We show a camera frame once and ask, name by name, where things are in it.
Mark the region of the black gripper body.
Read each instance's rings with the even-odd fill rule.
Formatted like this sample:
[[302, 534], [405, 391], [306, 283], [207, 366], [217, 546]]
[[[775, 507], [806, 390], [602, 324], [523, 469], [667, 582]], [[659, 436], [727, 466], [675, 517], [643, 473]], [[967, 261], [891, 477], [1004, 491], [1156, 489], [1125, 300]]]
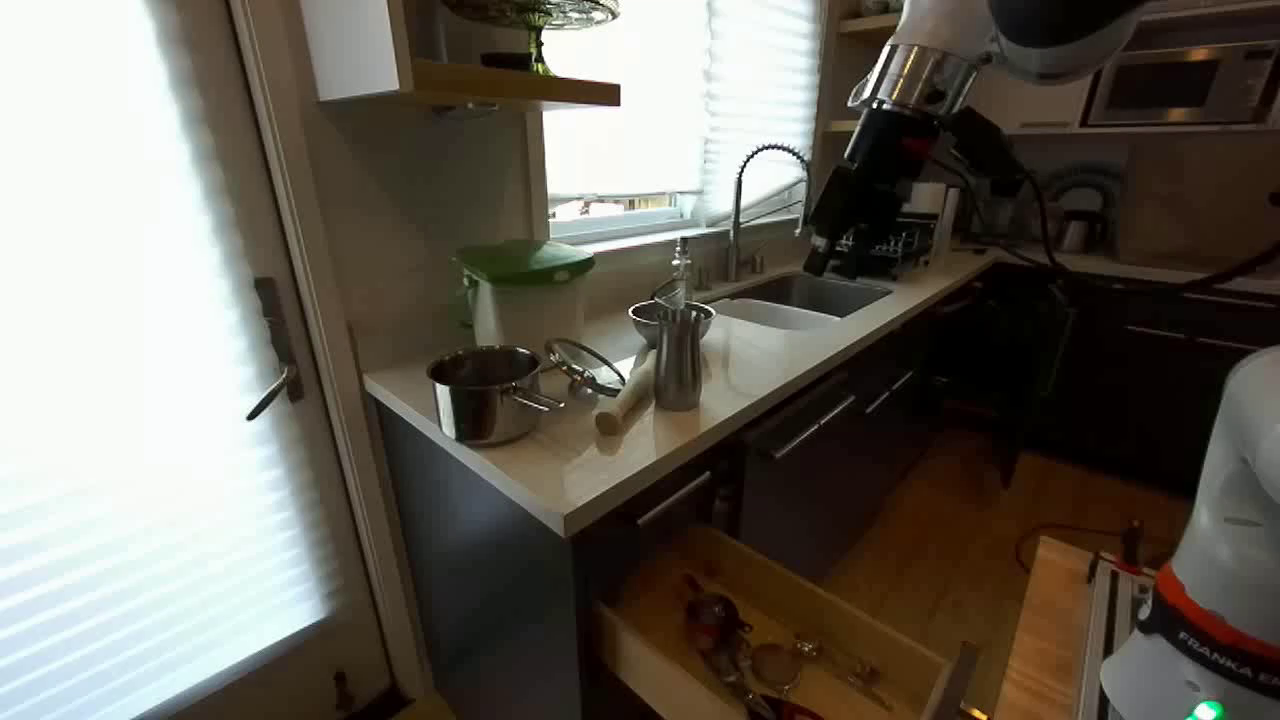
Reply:
[[855, 119], [843, 162], [806, 211], [812, 245], [802, 267], [812, 278], [889, 239], [936, 139], [938, 130], [926, 117], [868, 108]]

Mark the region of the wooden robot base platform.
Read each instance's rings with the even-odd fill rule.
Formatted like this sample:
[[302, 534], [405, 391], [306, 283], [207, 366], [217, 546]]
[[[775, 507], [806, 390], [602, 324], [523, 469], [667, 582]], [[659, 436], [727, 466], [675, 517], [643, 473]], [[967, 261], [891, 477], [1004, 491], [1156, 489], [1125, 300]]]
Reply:
[[1040, 535], [997, 698], [997, 720], [1077, 717], [1088, 593], [1088, 553]]

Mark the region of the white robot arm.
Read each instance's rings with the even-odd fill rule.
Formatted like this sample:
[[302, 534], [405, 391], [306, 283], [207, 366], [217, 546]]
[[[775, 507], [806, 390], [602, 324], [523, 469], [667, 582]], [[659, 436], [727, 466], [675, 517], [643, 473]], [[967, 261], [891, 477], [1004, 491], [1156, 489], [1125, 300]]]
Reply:
[[[997, 60], [1022, 80], [1072, 80], [1112, 60], [1149, 0], [902, 0], [897, 31], [850, 90], [855, 133], [812, 199], [802, 267], [880, 239], [938, 133], [999, 130], [962, 108]], [[1280, 348], [1222, 380], [1191, 517], [1171, 561], [1099, 664], [1119, 720], [1280, 720]]]

